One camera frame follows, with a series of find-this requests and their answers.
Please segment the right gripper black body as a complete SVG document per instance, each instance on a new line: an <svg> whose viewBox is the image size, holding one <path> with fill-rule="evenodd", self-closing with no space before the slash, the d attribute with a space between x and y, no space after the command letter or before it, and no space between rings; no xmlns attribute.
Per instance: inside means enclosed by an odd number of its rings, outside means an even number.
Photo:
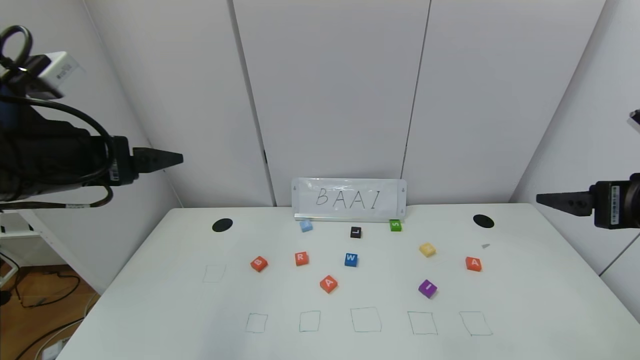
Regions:
<svg viewBox="0 0 640 360"><path fill-rule="evenodd" d="M608 230L640 227L640 174L595 184L594 225Z"/></svg>

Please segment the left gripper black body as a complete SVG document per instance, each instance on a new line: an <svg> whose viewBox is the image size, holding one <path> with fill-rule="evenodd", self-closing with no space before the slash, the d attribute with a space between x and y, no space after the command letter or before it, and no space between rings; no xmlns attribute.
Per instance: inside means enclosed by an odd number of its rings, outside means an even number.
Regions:
<svg viewBox="0 0 640 360"><path fill-rule="evenodd" d="M113 162L102 175L89 181L79 178L100 170L108 157L103 137L73 125L48 125L42 134L31 137L31 175L37 178L32 193L57 193L82 187L129 185L137 179L131 165L130 147L124 136L111 137ZM58 180L44 184L40 179Z"/></svg>

